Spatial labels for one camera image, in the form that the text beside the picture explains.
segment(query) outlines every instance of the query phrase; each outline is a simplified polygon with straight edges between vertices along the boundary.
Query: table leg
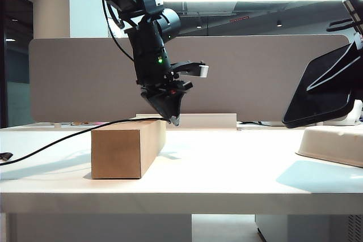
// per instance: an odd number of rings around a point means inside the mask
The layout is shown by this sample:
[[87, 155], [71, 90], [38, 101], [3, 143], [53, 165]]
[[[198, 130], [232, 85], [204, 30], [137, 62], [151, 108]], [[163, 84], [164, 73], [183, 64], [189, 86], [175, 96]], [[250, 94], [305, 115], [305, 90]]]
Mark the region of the table leg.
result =
[[191, 242], [192, 216], [170, 214], [18, 214], [16, 215], [16, 232], [17, 242]]

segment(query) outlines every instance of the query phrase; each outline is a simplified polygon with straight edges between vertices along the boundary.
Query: robotic arm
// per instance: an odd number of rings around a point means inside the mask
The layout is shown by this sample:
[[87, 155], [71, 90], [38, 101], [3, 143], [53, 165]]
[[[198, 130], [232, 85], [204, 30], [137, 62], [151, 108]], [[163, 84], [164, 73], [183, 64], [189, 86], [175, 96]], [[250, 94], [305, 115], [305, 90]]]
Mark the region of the robotic arm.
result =
[[[171, 63], [164, 43], [173, 39], [180, 29], [175, 11], [164, 9], [155, 0], [105, 0], [112, 19], [124, 28], [133, 48], [133, 62], [141, 96], [164, 118], [179, 124], [180, 105], [184, 94], [193, 87], [191, 82], [178, 80], [180, 74], [205, 78], [208, 66], [204, 63]], [[116, 19], [114, 7], [120, 20]], [[133, 18], [142, 16], [136, 24]]]

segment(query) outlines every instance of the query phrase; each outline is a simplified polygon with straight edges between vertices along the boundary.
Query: cable connector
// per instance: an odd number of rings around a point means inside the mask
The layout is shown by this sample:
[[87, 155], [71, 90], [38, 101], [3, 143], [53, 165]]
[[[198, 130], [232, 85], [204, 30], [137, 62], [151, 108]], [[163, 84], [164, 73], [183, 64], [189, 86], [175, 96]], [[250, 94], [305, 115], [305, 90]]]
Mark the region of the cable connector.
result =
[[12, 157], [12, 153], [10, 153], [10, 152], [0, 153], [0, 160], [8, 161], [11, 157]]

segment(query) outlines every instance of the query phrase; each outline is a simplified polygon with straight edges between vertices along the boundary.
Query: black cable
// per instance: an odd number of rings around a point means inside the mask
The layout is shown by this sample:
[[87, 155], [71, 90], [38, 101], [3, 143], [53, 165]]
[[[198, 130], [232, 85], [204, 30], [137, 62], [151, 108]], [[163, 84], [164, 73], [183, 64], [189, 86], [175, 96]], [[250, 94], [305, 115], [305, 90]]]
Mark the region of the black cable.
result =
[[353, 27], [355, 27], [355, 26], [357, 26], [359, 24], [360, 23], [353, 22], [353, 23], [343, 25], [341, 27], [331, 27], [331, 28], [327, 28], [327, 32], [342, 31], [342, 30], [345, 30], [345, 29], [348, 29], [348, 28], [353, 28]]
[[104, 14], [104, 17], [106, 19], [106, 23], [107, 23], [107, 27], [108, 27], [108, 30], [111, 34], [111, 37], [113, 39], [113, 41], [115, 42], [115, 44], [117, 45], [117, 47], [131, 60], [131, 61], [134, 61], [134, 59], [121, 47], [121, 45], [119, 44], [119, 42], [117, 42], [116, 38], [114, 37], [113, 35], [113, 32], [111, 30], [111, 27], [109, 26], [109, 22], [108, 22], [108, 17], [107, 17], [107, 12], [106, 12], [106, 6], [104, 4], [104, 0], [102, 0], [102, 8], [103, 8], [103, 14]]
[[116, 15], [115, 13], [113, 12], [112, 10], [112, 7], [110, 4], [107, 4], [107, 9], [108, 9], [108, 12], [112, 18], [112, 20], [115, 22], [115, 24], [120, 28], [120, 29], [123, 29], [125, 27], [125, 24], [124, 22], [121, 20], [121, 21], [118, 21], [118, 19], [116, 18]]
[[343, 20], [334, 21], [334, 22], [331, 22], [329, 24], [329, 27], [334, 26], [334, 25], [339, 25], [339, 24], [347, 23], [347, 22], [351, 22], [351, 21], [353, 21], [352, 18], [346, 18], [346, 19], [343, 19]]
[[82, 131], [79, 131], [79, 132], [74, 133], [74, 134], [71, 134], [71, 135], [67, 135], [67, 136], [65, 136], [65, 137], [63, 137], [61, 139], [58, 139], [58, 140], [56, 140], [56, 141], [54, 141], [54, 142], [52, 142], [52, 143], [50, 143], [50, 144], [48, 144], [48, 145], [46, 145], [44, 147], [41, 147], [40, 149], [38, 149], [38, 150], [36, 150], [36, 151], [34, 151], [34, 152], [26, 155], [26, 156], [23, 156], [23, 157], [21, 157], [19, 159], [16, 159], [16, 160], [13, 160], [13, 161], [10, 161], [10, 162], [1, 163], [0, 166], [6, 165], [6, 164], [14, 164], [14, 163], [17, 163], [19, 161], [22, 161], [22, 160], [24, 160], [26, 158], [29, 158], [30, 156], [33, 156], [33, 155], [39, 153], [40, 151], [45, 150], [46, 148], [51, 147], [51, 146], [53, 146], [53, 145], [55, 145], [55, 144], [57, 144], [59, 142], [62, 142], [62, 141], [67, 140], [67, 139], [69, 139], [71, 137], [80, 135], [82, 133], [87, 133], [87, 132], [89, 132], [91, 130], [94, 130], [94, 129], [102, 128], [102, 127], [105, 127], [105, 126], [108, 126], [108, 125], [112, 125], [112, 124], [115, 124], [115, 123], [147, 121], [147, 120], [162, 120], [162, 121], [170, 122], [170, 120], [168, 120], [166, 118], [159, 118], [159, 117], [148, 117], [148, 118], [138, 118], [138, 119], [123, 119], [123, 120], [111, 121], [111, 122], [108, 122], [108, 123], [105, 123], [105, 124], [102, 124], [102, 125], [99, 125], [99, 126], [95, 126], [93, 128], [89, 128], [89, 129], [82, 130]]

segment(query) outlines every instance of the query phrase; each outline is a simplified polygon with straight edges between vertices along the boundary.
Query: wall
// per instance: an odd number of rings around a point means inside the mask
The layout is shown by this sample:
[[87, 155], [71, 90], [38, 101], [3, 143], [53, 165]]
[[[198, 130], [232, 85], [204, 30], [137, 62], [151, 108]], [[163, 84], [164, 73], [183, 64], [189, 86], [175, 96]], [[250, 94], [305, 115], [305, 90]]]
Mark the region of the wall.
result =
[[9, 126], [34, 123], [30, 114], [29, 56], [7, 50], [6, 65]]

